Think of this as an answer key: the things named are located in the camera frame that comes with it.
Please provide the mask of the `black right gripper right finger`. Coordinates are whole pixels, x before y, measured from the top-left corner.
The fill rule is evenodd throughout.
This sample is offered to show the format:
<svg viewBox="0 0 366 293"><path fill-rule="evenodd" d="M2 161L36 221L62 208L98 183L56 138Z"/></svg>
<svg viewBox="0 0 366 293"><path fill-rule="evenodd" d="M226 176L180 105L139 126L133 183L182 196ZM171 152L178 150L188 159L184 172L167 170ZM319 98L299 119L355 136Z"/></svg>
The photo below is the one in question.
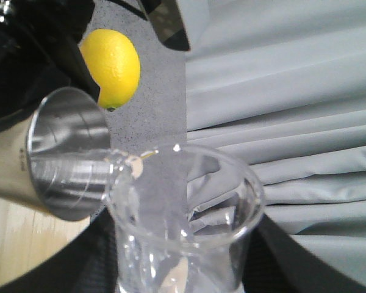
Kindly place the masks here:
<svg viewBox="0 0 366 293"><path fill-rule="evenodd" d="M245 292L366 292L366 237L292 236L264 215L246 245Z"/></svg>

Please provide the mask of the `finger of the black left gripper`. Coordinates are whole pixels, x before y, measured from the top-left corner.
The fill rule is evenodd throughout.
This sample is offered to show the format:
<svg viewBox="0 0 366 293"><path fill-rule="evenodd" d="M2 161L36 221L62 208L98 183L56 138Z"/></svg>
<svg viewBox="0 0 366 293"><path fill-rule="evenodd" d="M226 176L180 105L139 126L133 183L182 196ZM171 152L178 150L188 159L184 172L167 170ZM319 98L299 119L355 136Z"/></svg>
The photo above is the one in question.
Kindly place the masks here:
<svg viewBox="0 0 366 293"><path fill-rule="evenodd" d="M78 47L94 9L93 1L0 1L0 118L69 85L98 99Z"/></svg>

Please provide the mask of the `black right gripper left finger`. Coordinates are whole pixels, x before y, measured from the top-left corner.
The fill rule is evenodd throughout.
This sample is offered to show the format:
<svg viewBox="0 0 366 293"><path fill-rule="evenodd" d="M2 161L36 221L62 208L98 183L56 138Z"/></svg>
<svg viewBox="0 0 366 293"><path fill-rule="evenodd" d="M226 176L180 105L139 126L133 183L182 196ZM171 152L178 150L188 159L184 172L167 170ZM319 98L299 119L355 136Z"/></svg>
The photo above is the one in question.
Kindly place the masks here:
<svg viewBox="0 0 366 293"><path fill-rule="evenodd" d="M117 278L114 222L103 210L61 251L0 292L115 292Z"/></svg>

